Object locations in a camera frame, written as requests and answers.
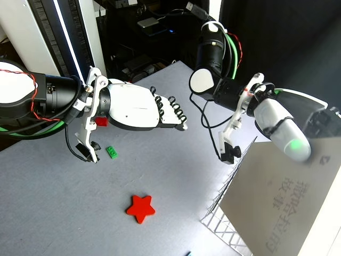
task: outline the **table surface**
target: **table surface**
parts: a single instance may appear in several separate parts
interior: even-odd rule
[[[97,164],[73,157],[63,132],[2,151],[1,256],[238,255],[200,223],[231,167],[217,159],[188,99],[191,73],[177,62],[137,83],[174,95],[188,117],[187,131],[98,127],[91,137],[102,147]],[[212,103],[207,113],[215,124],[231,111]],[[243,121],[234,135],[242,149],[257,135],[252,119]],[[69,129],[73,146],[78,126],[75,121]],[[108,146],[118,152],[115,160]],[[132,195],[153,197],[156,214],[142,225],[125,213]]]

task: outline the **red star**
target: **red star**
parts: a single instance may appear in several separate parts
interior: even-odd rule
[[[137,222],[142,224],[146,216],[155,214],[154,208],[150,205],[151,199],[151,196],[144,198],[133,196],[133,205],[127,210],[127,214],[135,216]]]

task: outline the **metal grid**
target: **metal grid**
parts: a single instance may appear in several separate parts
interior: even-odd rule
[[[240,164],[245,157],[249,147],[243,152],[239,162],[234,166],[233,170],[229,174],[227,180],[224,182],[223,187],[218,191],[218,195],[213,199],[213,204],[208,208],[206,215],[201,220],[209,230],[211,230],[217,237],[223,240],[227,245],[233,248],[241,256],[253,256],[250,249],[245,242],[241,239],[232,223],[228,220],[222,209],[219,207],[222,198],[224,197],[231,181],[236,175]]]

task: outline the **green light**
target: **green light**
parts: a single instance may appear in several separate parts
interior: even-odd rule
[[[292,150],[297,150],[297,149],[300,149],[302,145],[303,145],[303,143],[300,140],[293,140],[290,143],[290,148]]]

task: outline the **green block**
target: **green block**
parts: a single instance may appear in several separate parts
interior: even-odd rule
[[[110,155],[110,157],[111,157],[112,159],[115,159],[116,157],[118,157],[118,154],[117,154],[117,152],[114,150],[113,147],[108,147],[108,148],[107,148],[107,152],[109,153],[109,155]]]

